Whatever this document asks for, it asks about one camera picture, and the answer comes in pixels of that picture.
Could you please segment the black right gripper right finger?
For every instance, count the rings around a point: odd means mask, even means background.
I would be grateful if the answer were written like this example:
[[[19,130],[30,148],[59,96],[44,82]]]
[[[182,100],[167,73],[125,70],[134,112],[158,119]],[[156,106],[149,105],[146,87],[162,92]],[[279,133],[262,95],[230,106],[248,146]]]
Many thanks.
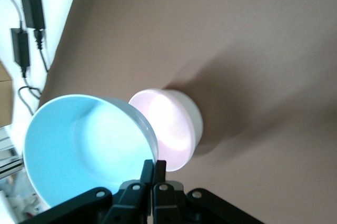
[[[262,223],[206,189],[184,193],[180,182],[168,181],[165,175],[166,161],[157,161],[152,187],[154,223]]]

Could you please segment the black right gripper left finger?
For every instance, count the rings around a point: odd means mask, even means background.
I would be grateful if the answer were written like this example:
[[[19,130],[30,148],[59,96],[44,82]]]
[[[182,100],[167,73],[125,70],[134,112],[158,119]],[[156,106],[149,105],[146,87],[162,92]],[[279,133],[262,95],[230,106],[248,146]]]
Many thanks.
[[[97,187],[23,223],[143,223],[153,168],[153,161],[145,160],[140,179],[122,183],[116,194]]]

